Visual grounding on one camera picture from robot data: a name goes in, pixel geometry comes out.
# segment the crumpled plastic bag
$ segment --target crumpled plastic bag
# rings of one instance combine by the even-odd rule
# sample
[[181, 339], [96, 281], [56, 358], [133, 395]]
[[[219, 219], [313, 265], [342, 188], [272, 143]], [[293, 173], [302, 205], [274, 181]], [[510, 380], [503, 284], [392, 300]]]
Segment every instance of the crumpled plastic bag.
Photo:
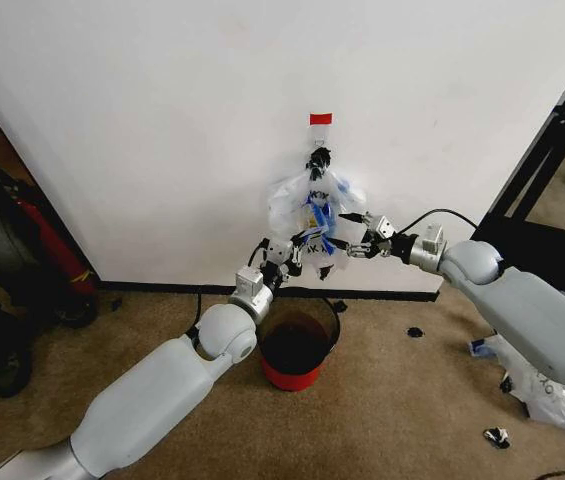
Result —
[[302, 263], [312, 265], [324, 280], [336, 269], [345, 268], [346, 254], [335, 248], [327, 237], [357, 242], [358, 229], [338, 217], [340, 213], [364, 213], [366, 196], [361, 190], [331, 170], [311, 179], [310, 170], [273, 185], [268, 195], [269, 227], [279, 238], [291, 238], [309, 228], [321, 227], [322, 234], [307, 240]]
[[565, 429], [565, 385], [540, 373], [501, 335], [471, 342], [470, 350], [476, 357], [497, 356], [511, 381], [509, 393], [526, 404], [533, 420]]

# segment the metal bar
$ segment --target metal bar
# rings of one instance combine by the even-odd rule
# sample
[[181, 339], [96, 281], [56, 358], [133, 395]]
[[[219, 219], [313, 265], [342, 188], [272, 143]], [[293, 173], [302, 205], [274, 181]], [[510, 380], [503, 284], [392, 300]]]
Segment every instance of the metal bar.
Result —
[[533, 206], [536, 204], [542, 192], [555, 175], [558, 167], [565, 157], [565, 119], [557, 120], [556, 127], [553, 129], [553, 148], [546, 156], [544, 163], [540, 167], [537, 175], [531, 182], [526, 194], [520, 200], [519, 205], [513, 212], [511, 218], [525, 220]]

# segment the black metal frame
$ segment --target black metal frame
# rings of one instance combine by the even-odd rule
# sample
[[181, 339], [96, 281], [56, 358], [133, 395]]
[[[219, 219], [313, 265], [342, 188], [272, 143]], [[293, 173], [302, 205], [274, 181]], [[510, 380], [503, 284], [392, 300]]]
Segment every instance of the black metal frame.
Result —
[[[565, 158], [565, 100], [473, 235], [494, 245], [507, 262], [537, 274], [565, 293], [565, 230], [527, 222]], [[512, 212], [515, 200], [522, 194]]]

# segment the black debris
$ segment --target black debris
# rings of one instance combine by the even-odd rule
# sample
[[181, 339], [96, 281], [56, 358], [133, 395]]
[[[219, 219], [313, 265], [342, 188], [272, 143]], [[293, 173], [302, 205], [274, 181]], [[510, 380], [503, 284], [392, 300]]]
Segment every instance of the black debris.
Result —
[[122, 306], [122, 297], [116, 298], [111, 302], [111, 311], [115, 312], [121, 306]]
[[333, 304], [333, 310], [335, 310], [337, 313], [346, 312], [348, 308], [349, 306], [346, 303], [344, 303], [343, 300], [338, 300]]
[[406, 331], [406, 334], [411, 338], [420, 338], [424, 332], [418, 327], [411, 327]]
[[488, 428], [482, 432], [482, 435], [496, 448], [504, 449], [511, 446], [509, 434], [504, 428]]
[[500, 382], [500, 390], [502, 390], [502, 393], [511, 393], [511, 390], [513, 390], [513, 380], [511, 380], [511, 377], [508, 375], [504, 377], [504, 380]]
[[333, 265], [329, 265], [328, 267], [322, 267], [320, 269], [320, 280], [324, 280], [329, 273], [331, 273], [331, 269], [333, 268]]

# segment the trash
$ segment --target trash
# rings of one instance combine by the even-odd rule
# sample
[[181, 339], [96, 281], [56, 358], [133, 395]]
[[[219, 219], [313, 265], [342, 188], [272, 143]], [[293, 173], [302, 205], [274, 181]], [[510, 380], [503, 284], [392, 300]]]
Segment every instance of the trash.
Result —
[[550, 380], [500, 335], [469, 344], [476, 357], [496, 355], [507, 372], [500, 389], [526, 405], [529, 417], [565, 429], [565, 385]]
[[344, 303], [343, 300], [338, 300], [337, 302], [335, 302], [333, 304], [333, 309], [337, 312], [337, 313], [343, 313], [346, 312], [347, 309], [349, 308], [349, 306]]
[[406, 331], [406, 334], [411, 338], [420, 338], [424, 332], [418, 327], [411, 327]]
[[268, 195], [269, 227], [279, 238], [291, 238], [298, 232], [319, 227], [321, 234], [307, 237], [302, 261], [315, 268], [324, 280], [333, 271], [345, 268], [348, 257], [327, 238], [359, 240], [360, 226], [341, 221], [340, 213], [364, 211], [364, 193], [329, 169], [330, 151], [317, 148], [306, 169], [273, 185]]
[[509, 434], [504, 428], [487, 428], [482, 435], [496, 448], [505, 449], [511, 446]]
[[111, 302], [111, 311], [115, 312], [121, 306], [122, 306], [122, 297], [116, 298]]

